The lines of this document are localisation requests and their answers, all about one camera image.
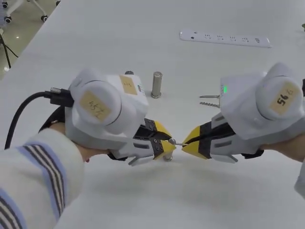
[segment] blue stripe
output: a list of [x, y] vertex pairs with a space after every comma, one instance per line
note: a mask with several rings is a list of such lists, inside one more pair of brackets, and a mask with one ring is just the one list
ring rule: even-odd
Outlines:
[[0, 196], [5, 200], [5, 202], [13, 210], [13, 212], [15, 213], [16, 217], [18, 218], [18, 220], [21, 224], [22, 229], [26, 229], [27, 224], [25, 222], [23, 214], [20, 211], [20, 209], [18, 208], [18, 206], [16, 205], [16, 203], [14, 202], [14, 200], [11, 197], [9, 197], [9, 195], [2, 188], [0, 188]]
[[58, 170], [60, 171], [61, 175], [62, 175], [62, 180], [63, 180], [63, 195], [64, 195], [64, 200], [65, 200], [65, 206], [66, 206], [66, 202], [67, 202], [67, 193], [68, 193], [68, 182], [67, 182], [67, 175], [66, 175], [66, 170], [64, 168], [64, 166], [62, 165], [61, 161], [59, 160], [59, 158], [57, 157], [56, 153], [54, 153], [54, 151], [51, 149], [51, 147], [49, 147], [47, 144], [45, 143], [41, 143], [41, 142], [27, 142], [25, 144], [25, 146], [30, 146], [30, 145], [40, 145], [42, 146], [49, 154], [49, 156], [54, 160], [56, 166], [58, 167]]
[[51, 199], [51, 207], [52, 207], [54, 216], [56, 218], [56, 221], [58, 221], [59, 217], [60, 217], [60, 214], [59, 214], [59, 212], [57, 210], [55, 193], [53, 192], [51, 178], [49, 176], [49, 173], [48, 173], [47, 169], [44, 168], [43, 166], [41, 166], [38, 163], [38, 161], [35, 158], [33, 158], [33, 156], [29, 153], [29, 151], [27, 151], [23, 146], [17, 147], [17, 149], [19, 150], [19, 152], [22, 155], [24, 155], [27, 159], [29, 159], [36, 167], [41, 169], [42, 175], [43, 175], [43, 179], [44, 179], [44, 182], [45, 182], [45, 184], [47, 186], [48, 193], [49, 193], [49, 196], [50, 196], [50, 199]]

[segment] handheld robotic gripper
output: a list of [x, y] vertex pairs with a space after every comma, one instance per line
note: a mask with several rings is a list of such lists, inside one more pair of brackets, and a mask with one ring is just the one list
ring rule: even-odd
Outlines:
[[145, 118], [148, 102], [140, 78], [133, 72], [101, 75], [85, 69], [69, 91], [72, 104], [60, 106], [41, 130], [64, 122], [66, 136], [72, 141], [87, 148], [108, 149], [113, 160], [132, 158], [131, 166], [156, 160], [176, 148], [159, 122]]
[[218, 96], [220, 113], [196, 127], [183, 141], [182, 150], [229, 163], [237, 162], [234, 155], [238, 154], [246, 159], [261, 156], [260, 146], [305, 132], [304, 89], [302, 80], [282, 63], [267, 74], [224, 77]]

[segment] chair wheel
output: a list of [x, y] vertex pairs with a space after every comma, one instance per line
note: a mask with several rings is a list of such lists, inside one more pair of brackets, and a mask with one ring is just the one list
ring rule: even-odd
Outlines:
[[40, 19], [41, 19], [43, 22], [46, 22], [46, 20], [48, 19], [48, 16], [47, 16], [47, 15], [41, 16]]
[[4, 21], [5, 21], [7, 24], [10, 24], [10, 23], [11, 23], [11, 17], [4, 17]]
[[4, 1], [4, 2], [2, 3], [2, 7], [3, 7], [3, 8], [6, 9], [6, 8], [8, 8], [8, 6], [9, 6], [9, 5], [8, 5], [8, 3], [7, 3], [6, 1]]

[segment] chair leg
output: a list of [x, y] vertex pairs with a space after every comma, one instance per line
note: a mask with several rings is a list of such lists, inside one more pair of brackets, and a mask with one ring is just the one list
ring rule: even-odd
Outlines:
[[43, 10], [43, 8], [37, 3], [36, 0], [31, 0], [31, 2], [34, 3], [34, 5], [43, 13], [44, 16], [47, 16], [46, 11]]
[[17, 0], [14, 4], [12, 4], [6, 11], [6, 16], [10, 17], [11, 13], [13, 13], [17, 8], [19, 8], [23, 4], [23, 2], [24, 0]]

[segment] gray floor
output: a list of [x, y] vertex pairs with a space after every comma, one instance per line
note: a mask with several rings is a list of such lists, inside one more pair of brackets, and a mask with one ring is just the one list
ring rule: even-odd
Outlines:
[[[56, 0], [38, 0], [38, 3], [50, 15], [55, 9]], [[30, 2], [25, 1], [15, 12], [12, 13], [12, 23], [7, 24], [4, 28], [3, 38], [7, 46], [9, 46], [17, 55], [20, 55], [31, 39], [43, 25], [40, 20], [41, 12]], [[10, 61], [16, 61], [16, 57], [9, 53]], [[0, 46], [0, 80], [3, 79], [5, 72], [9, 70], [5, 57], [3, 46]]]

